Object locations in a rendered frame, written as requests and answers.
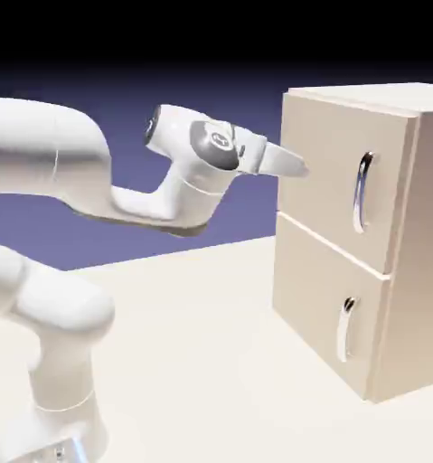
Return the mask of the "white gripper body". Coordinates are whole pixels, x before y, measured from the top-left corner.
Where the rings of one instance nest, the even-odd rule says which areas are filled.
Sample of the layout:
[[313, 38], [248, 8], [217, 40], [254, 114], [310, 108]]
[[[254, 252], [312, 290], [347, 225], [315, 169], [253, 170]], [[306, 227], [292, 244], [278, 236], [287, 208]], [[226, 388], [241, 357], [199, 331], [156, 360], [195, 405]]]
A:
[[304, 158], [282, 146], [266, 144], [259, 166], [261, 175], [302, 178], [309, 173]]

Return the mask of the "large beige cabinet door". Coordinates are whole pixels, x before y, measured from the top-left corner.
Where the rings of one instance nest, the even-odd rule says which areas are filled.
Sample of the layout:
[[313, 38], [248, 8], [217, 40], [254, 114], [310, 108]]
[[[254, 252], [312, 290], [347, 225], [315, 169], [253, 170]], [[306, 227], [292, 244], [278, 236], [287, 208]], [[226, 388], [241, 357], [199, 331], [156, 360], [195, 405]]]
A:
[[[278, 208], [382, 274], [391, 272], [402, 194], [419, 114], [371, 103], [285, 94], [281, 142], [309, 174], [284, 179]], [[364, 233], [353, 228], [362, 156], [374, 153], [365, 186]]]

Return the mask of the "small beige cabinet door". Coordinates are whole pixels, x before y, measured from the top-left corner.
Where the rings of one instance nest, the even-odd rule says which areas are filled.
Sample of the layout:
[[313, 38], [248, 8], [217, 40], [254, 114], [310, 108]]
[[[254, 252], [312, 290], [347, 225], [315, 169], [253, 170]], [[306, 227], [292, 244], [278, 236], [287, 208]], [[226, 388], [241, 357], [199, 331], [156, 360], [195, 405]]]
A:
[[[372, 397], [378, 344], [378, 318], [390, 277], [309, 231], [284, 213], [277, 214], [273, 308], [317, 355], [361, 398]], [[348, 331], [348, 359], [335, 351], [339, 310], [358, 298]]]

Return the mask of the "beige wooden cabinet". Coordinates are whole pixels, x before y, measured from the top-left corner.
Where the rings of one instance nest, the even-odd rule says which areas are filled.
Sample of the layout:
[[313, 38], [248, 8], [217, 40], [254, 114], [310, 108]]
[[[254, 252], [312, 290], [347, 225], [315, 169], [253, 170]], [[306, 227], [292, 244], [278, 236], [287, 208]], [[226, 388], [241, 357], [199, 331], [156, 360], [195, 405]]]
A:
[[321, 98], [419, 114], [397, 231], [388, 296], [378, 318], [370, 402], [433, 384], [433, 84], [420, 82], [292, 88]]

